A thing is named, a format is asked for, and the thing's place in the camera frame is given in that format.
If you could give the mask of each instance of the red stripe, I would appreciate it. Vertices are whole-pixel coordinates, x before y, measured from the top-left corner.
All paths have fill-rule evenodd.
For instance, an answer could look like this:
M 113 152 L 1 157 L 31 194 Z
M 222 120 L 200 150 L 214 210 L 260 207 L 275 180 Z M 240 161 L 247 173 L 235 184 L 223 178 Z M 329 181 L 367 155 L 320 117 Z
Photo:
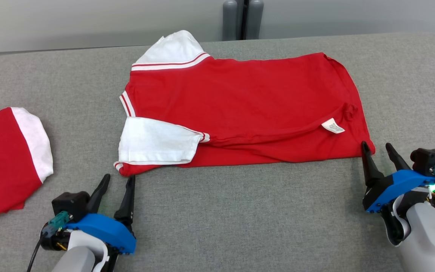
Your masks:
M 130 113 L 130 108 L 128 108 L 128 105 L 127 105 L 126 100 L 125 100 L 125 98 L 124 98 L 124 95 L 121 94 L 120 96 L 122 97 L 122 100 L 123 100 L 124 103 L 125 103 L 125 106 L 126 106 L 126 108 L 127 108 L 128 115 L 129 115 L 129 116 L 132 116 L 132 114 Z
M 205 134 L 205 133 L 204 133 L 204 136 L 202 137 L 202 140 L 199 141 L 199 143 L 202 142 L 202 141 L 204 141 L 204 140 L 207 140 L 207 139 L 206 139 L 206 134 Z
M 132 67 L 136 67 L 136 66 L 156 66 L 156 65 L 184 65 L 184 64 L 189 64 L 191 62 L 194 62 L 195 60 L 197 60 L 200 56 L 207 54 L 206 52 L 201 53 L 200 55 L 198 55 L 195 59 L 191 60 L 190 62 L 185 62 L 185 63 L 156 63 L 156 64 L 135 64 L 132 65 Z

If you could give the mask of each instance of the white fabric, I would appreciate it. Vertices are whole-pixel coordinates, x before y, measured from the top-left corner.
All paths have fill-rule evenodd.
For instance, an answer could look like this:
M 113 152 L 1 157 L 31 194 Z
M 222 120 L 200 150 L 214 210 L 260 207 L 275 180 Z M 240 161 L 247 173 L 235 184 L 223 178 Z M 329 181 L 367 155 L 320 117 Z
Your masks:
M 49 175 L 53 174 L 50 140 L 38 117 L 22 107 L 12 107 L 11 110 L 26 140 L 26 144 L 28 144 L 36 173 L 43 183 Z
M 119 144 L 119 161 L 132 165 L 176 165 L 191 162 L 198 143 L 209 134 L 143 117 L 127 117 Z
M 209 57 L 208 54 L 202 55 L 203 53 L 205 52 L 192 34 L 182 30 L 170 34 L 165 38 L 160 38 L 133 65 L 157 64 L 158 67 L 158 64 L 185 64 L 187 62 L 194 62 L 198 57 L 202 59 Z M 133 67 L 132 70 L 135 68 L 140 69 L 141 67 L 149 69 L 152 66 L 137 66 Z

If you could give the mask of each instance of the green led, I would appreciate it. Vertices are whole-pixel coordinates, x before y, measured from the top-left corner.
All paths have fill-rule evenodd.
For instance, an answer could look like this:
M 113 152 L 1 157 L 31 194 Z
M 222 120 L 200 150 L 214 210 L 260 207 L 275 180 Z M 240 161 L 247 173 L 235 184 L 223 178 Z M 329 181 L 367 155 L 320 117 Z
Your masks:
M 429 190 L 435 193 L 435 184 L 429 186 Z

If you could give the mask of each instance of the clothing tag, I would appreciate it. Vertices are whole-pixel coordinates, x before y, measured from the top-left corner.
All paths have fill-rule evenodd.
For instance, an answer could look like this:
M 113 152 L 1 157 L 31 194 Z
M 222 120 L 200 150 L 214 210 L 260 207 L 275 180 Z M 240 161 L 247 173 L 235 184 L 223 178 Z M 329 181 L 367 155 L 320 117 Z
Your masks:
M 333 133 L 339 134 L 345 131 L 345 129 L 339 127 L 337 123 L 335 123 L 335 119 L 330 119 L 323 124 L 321 124 L 322 127 L 324 127 L 326 130 L 329 130 Z

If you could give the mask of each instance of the folded shirt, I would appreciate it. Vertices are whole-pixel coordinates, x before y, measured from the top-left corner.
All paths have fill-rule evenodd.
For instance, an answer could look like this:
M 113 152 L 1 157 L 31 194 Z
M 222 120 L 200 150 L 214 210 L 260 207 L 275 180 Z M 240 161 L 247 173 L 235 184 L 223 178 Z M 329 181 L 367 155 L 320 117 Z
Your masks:
M 307 162 L 361 156 L 370 140 L 357 88 L 323 53 L 214 59 L 187 31 L 133 64 L 116 169 Z

